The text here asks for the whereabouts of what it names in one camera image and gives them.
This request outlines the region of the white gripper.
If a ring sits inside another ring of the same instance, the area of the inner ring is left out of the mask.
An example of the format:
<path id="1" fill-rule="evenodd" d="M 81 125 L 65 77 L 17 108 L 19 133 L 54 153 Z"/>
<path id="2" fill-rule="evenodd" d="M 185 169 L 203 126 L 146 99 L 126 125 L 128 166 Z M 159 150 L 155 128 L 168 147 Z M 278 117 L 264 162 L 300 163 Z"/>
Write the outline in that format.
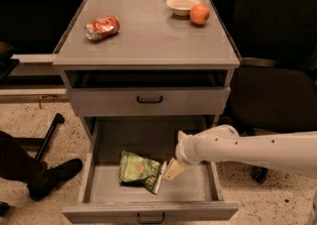
<path id="1" fill-rule="evenodd" d="M 194 148 L 194 136 L 187 135 L 182 131 L 177 133 L 177 145 L 175 148 L 176 159 L 168 162 L 163 178 L 172 181 L 181 175 L 186 166 L 198 165 L 200 161 L 197 159 Z"/>

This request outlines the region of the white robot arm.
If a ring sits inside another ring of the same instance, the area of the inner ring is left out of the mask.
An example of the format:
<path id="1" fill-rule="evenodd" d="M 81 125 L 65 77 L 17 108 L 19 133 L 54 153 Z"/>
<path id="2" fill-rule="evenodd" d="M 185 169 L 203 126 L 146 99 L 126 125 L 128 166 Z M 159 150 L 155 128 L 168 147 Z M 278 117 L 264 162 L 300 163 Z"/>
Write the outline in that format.
<path id="1" fill-rule="evenodd" d="M 241 137 L 230 125 L 194 135 L 177 133 L 174 157 L 164 177 L 174 180 L 202 162 L 238 162 L 317 178 L 317 132 Z"/>

